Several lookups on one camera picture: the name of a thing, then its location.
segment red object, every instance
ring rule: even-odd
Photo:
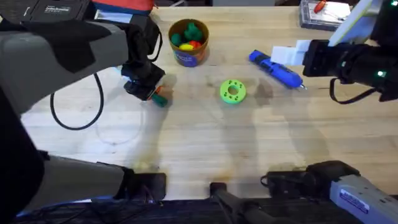
[[[97,9],[109,12],[148,15],[155,5],[154,0],[92,0]]]
[[[194,49],[201,47],[201,43],[199,41],[191,40],[189,44],[192,45]]]
[[[163,89],[163,86],[158,86],[158,87],[156,88],[154,94],[155,94],[155,93],[156,93],[156,94],[159,94],[160,91],[162,91],[162,89]]]
[[[315,6],[315,8],[313,9],[313,11],[314,11],[315,13],[318,13],[318,12],[320,12],[320,11],[325,7],[325,5],[326,5],[326,0],[322,0],[322,1],[320,1],[320,2],[317,4],[317,6]]]

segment black box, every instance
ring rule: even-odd
[[[90,0],[36,0],[26,8],[22,21],[58,22],[94,19],[96,9]]]

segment white label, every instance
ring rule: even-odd
[[[47,6],[44,9],[44,13],[51,13],[51,14],[69,14],[71,7],[67,7],[67,6],[61,6],[61,7],[57,7],[57,6]]]
[[[344,189],[340,190],[340,197],[347,201],[348,203],[354,205],[357,209],[361,210],[363,213],[368,214],[369,213],[369,205],[360,200],[359,198],[355,197],[351,193],[347,192]]]

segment black cable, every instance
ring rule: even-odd
[[[71,131],[80,131],[83,129],[86,129],[88,127],[90,127],[91,125],[93,125],[98,118],[100,118],[102,111],[104,110],[104,91],[102,89],[102,85],[101,85],[101,81],[100,78],[98,78],[97,73],[94,73],[94,78],[95,78],[95,82],[97,83],[98,86],[98,90],[99,90],[99,110],[97,112],[97,115],[94,117],[94,119],[92,121],[90,121],[88,124],[82,126],[82,127],[69,127],[65,124],[63,124],[59,119],[57,114],[55,113],[55,109],[54,109],[54,95],[55,93],[52,93],[50,95],[50,109],[51,109],[51,115],[54,118],[55,122],[57,122],[57,124],[59,124],[61,127],[71,130]]]
[[[142,188],[145,190],[146,194],[145,194],[145,200],[144,203],[147,203],[147,195],[149,195],[152,198],[152,202],[151,204],[157,204],[158,202],[156,202],[154,195],[152,194],[152,192],[149,190],[149,188],[146,185],[142,185]]]
[[[122,223],[124,223],[125,221],[128,221],[128,220],[130,220],[130,219],[132,219],[132,218],[134,218],[134,217],[136,217],[136,216],[138,216],[138,215],[140,215],[140,214],[142,214],[142,213],[144,213],[144,212],[147,212],[147,211],[151,210],[153,206],[155,206],[155,205],[152,205],[152,206],[150,206],[149,208],[142,208],[142,209],[140,209],[138,212],[136,212],[136,213],[134,213],[134,214],[132,214],[132,215],[129,215],[129,216],[126,217],[126,218],[122,218],[121,220],[116,221],[116,222],[114,222],[113,224],[122,224]]]
[[[221,209],[222,209],[222,211],[224,213],[225,219],[228,222],[228,224],[234,224],[234,222],[232,221],[232,218],[228,215],[228,213],[227,213],[224,205],[221,203],[220,199],[217,196],[215,196],[215,199],[218,202],[218,205],[221,207]]]
[[[92,204],[86,204],[87,208],[89,208],[95,215],[96,217],[101,221],[103,224],[108,224],[102,217],[102,214],[100,214],[99,211],[97,211]]]
[[[329,95],[330,95],[330,98],[333,101],[335,101],[335,102],[337,102],[337,103],[339,103],[341,105],[347,105],[347,104],[350,104],[350,103],[357,102],[357,101],[362,100],[363,98],[369,96],[370,94],[377,92],[377,90],[375,88],[372,88],[372,89],[366,90],[365,92],[363,92],[363,93],[359,94],[358,96],[355,96],[355,97],[353,97],[353,98],[351,98],[349,100],[339,101],[339,100],[337,100],[336,95],[335,95],[335,82],[336,82],[337,79],[338,78],[332,78],[330,80]]]
[[[64,220],[64,221],[62,221],[62,222],[59,222],[59,223],[57,223],[57,224],[66,224],[67,222],[72,221],[73,219],[77,218],[79,215],[83,214],[85,211],[87,211],[87,209],[83,209],[83,210],[81,210],[80,212],[78,212],[78,213],[72,215],[71,217],[69,217],[69,218],[67,218],[66,220]]]
[[[50,208],[41,208],[40,210],[33,211],[30,214],[24,215],[22,217],[17,217],[16,220],[14,220],[12,223],[20,223],[20,224],[27,224],[27,223],[37,223],[38,221],[45,221],[47,222],[48,220],[41,220],[45,219],[45,216],[48,215],[49,213],[57,211],[59,208],[64,207],[65,205],[57,205],[54,207]]]
[[[260,184],[263,186],[263,187],[267,187],[268,188],[268,182],[267,183],[264,183],[262,180],[264,180],[264,179],[266,179],[268,176],[266,176],[266,175],[263,175],[261,178],[260,178]]]
[[[159,57],[159,54],[160,54],[160,49],[162,48],[162,45],[163,45],[162,33],[160,32],[158,26],[156,26],[156,28],[158,29],[159,38],[160,38],[160,40],[159,40],[159,48],[157,50],[156,56],[154,58],[152,58],[152,59],[149,59],[151,62],[155,62],[157,60],[157,57]]]

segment wooden tabletop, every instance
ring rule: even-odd
[[[173,22],[194,18],[210,30],[203,65],[185,68],[167,41],[156,64],[163,68],[167,108],[128,95],[114,68],[99,73],[105,107],[84,131],[58,126],[49,98],[22,120],[39,149],[51,154],[161,171],[168,177],[166,199],[205,198],[212,181],[228,183],[242,197],[266,197],[259,179],[269,170],[291,170],[341,160],[389,194],[398,194],[398,101],[379,103],[378,94],[352,105],[329,97],[329,78],[306,78],[308,90],[288,90],[248,61],[258,49],[293,46],[297,39],[328,39],[331,32],[301,29],[297,7],[168,7],[152,17],[164,37]],[[301,74],[303,67],[291,67]],[[220,100],[219,86],[241,80],[248,90],[239,105]],[[336,87],[346,99],[367,89]],[[79,126],[98,110],[93,77],[56,94],[60,119]]]

